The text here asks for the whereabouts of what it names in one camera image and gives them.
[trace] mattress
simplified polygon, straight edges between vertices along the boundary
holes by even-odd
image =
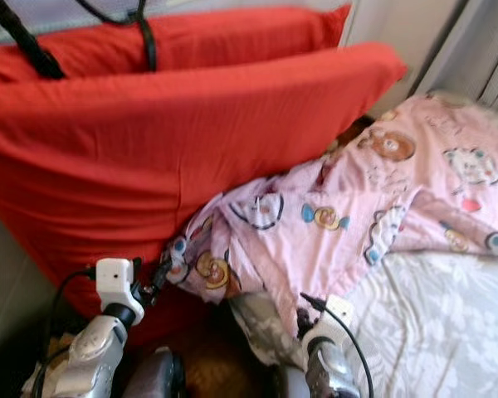
[[[498,114],[484,112],[498,126]],[[498,396],[498,258],[390,254],[346,298],[376,396]],[[302,363],[266,294],[231,306],[261,361]],[[349,343],[344,349],[366,396],[358,355]]]

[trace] pillowcase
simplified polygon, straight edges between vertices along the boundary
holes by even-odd
[[[268,61],[335,47],[350,5],[332,12],[253,8],[149,19],[162,70]],[[137,26],[100,25],[39,37],[69,79],[148,70]],[[0,81],[41,79],[16,46],[0,46]]]

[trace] pink blanket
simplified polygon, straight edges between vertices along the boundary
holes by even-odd
[[[408,99],[343,150],[218,195],[165,255],[207,301],[267,290],[295,335],[300,292],[346,294],[409,250],[498,255],[498,129],[477,107]]]

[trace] teddy bear print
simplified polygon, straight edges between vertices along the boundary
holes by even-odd
[[[358,147],[371,148],[382,158],[401,162],[415,153],[415,143],[402,133],[370,129],[368,134],[367,138],[359,141]]]

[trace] wall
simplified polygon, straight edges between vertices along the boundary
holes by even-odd
[[[0,342],[46,311],[54,290],[0,221]]]
[[[409,66],[408,73],[370,111],[378,117],[401,103],[437,45],[461,0],[361,0],[347,44],[383,41]]]

